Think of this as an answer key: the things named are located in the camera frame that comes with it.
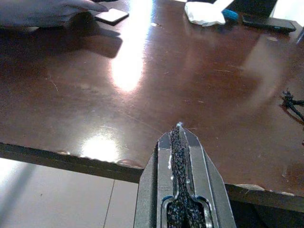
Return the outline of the white topped flat device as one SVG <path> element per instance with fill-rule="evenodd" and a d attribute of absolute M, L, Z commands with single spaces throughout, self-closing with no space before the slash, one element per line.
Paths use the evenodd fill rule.
<path fill-rule="evenodd" d="M 117 10 L 114 8 L 110 8 L 107 12 L 101 12 L 95 15 L 95 19 L 105 24 L 116 25 L 120 21 L 124 20 L 129 16 L 129 13 Z"/>

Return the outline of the brown wooden table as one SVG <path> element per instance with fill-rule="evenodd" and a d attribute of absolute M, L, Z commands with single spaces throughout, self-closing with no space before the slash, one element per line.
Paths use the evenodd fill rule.
<path fill-rule="evenodd" d="M 233 200 L 304 212 L 304 29 L 188 22 L 174 0 L 120 0 L 115 26 L 0 29 L 0 158 L 137 182 L 178 122 Z"/>

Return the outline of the person's hand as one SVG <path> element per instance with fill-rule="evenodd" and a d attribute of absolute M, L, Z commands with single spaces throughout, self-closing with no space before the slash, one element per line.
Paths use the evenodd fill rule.
<path fill-rule="evenodd" d="M 0 0 L 0 26 L 60 27 L 89 10 L 107 12 L 108 8 L 91 0 Z"/>

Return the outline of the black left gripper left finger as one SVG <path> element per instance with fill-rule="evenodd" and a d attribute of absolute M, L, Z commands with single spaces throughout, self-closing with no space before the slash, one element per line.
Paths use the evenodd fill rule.
<path fill-rule="evenodd" d="M 176 228 L 183 220 L 186 141 L 181 123 L 157 141 L 141 177 L 134 228 Z"/>

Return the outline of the white crumpled cloth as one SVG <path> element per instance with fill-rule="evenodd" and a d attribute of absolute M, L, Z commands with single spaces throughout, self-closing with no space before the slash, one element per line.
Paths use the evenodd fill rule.
<path fill-rule="evenodd" d="M 226 23 L 222 11 L 235 0 L 216 0 L 214 3 L 187 1 L 184 10 L 189 22 L 209 27 Z"/>

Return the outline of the black smartphone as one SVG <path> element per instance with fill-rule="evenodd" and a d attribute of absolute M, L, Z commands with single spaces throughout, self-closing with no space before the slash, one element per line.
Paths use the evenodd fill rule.
<path fill-rule="evenodd" d="M 296 31 L 296 27 L 292 24 L 292 22 L 284 19 L 276 19 L 276 18 L 263 18 L 256 17 L 250 15 L 242 16 L 243 24 L 250 27 L 260 28 L 260 29 L 268 29 L 275 30 L 280 32 L 294 32 Z"/>

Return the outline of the black box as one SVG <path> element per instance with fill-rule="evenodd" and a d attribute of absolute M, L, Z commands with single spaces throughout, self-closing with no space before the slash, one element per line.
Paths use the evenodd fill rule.
<path fill-rule="evenodd" d="M 269 17 L 277 0 L 234 0 L 227 9 L 259 17 Z"/>

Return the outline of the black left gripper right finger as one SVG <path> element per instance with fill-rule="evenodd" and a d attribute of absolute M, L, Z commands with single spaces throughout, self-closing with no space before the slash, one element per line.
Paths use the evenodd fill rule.
<path fill-rule="evenodd" d="M 179 139 L 185 159 L 185 182 L 190 202 L 200 213 L 202 228 L 237 228 L 225 184 L 218 170 L 206 154 L 198 137 L 177 123 Z"/>

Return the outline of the small blue object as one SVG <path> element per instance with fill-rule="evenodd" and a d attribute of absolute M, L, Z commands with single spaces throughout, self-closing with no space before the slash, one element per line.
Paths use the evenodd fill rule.
<path fill-rule="evenodd" d="M 232 10 L 229 9 L 224 9 L 222 11 L 222 14 L 225 19 L 233 20 L 233 21 L 238 21 L 238 14 Z"/>

